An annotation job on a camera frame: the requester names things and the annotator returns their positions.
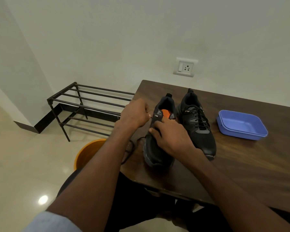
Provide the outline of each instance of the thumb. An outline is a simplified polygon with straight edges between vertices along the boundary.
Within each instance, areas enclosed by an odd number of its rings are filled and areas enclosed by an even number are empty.
[[[160,143],[162,137],[161,137],[160,133],[158,132],[158,130],[156,130],[154,128],[150,128],[149,132],[154,136],[154,138],[156,139],[157,143]]]

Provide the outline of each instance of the wall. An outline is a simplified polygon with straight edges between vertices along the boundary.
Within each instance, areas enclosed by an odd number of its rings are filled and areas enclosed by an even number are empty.
[[[6,1],[54,92],[147,79],[290,106],[290,0]]]
[[[52,90],[4,0],[0,0],[0,106],[35,125],[50,108]]]

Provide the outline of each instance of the brown tabletop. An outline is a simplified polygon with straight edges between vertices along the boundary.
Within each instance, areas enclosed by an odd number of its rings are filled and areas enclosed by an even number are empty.
[[[178,105],[187,88],[143,80],[133,99],[143,98],[150,113],[161,97],[171,93]],[[231,97],[200,90],[197,94],[209,120],[217,145],[212,163],[245,191],[267,206],[290,212],[290,107]],[[268,130],[268,136],[246,140],[220,133],[216,118],[220,110],[250,113],[258,116]],[[133,135],[135,142],[145,136],[150,121]],[[147,166],[143,157],[143,141],[131,158],[121,167],[129,179],[162,192],[213,203],[199,181],[177,160],[166,173]]]

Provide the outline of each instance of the orange bucket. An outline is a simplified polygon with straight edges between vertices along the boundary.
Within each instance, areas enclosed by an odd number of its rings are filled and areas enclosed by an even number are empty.
[[[97,139],[86,144],[77,154],[74,160],[74,171],[84,167],[89,160],[98,152],[103,146],[106,139]]]

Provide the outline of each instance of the tiled floor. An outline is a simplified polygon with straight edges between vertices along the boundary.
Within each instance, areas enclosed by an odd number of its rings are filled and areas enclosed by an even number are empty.
[[[62,112],[60,117],[66,118],[68,114]],[[82,127],[88,125],[105,133],[112,130],[87,123]],[[45,210],[73,172],[77,152],[88,142],[105,138],[69,127],[66,131],[71,142],[66,140],[56,120],[41,134],[20,129],[0,107],[0,231],[21,231],[36,214]],[[122,231],[186,230],[155,218]]]

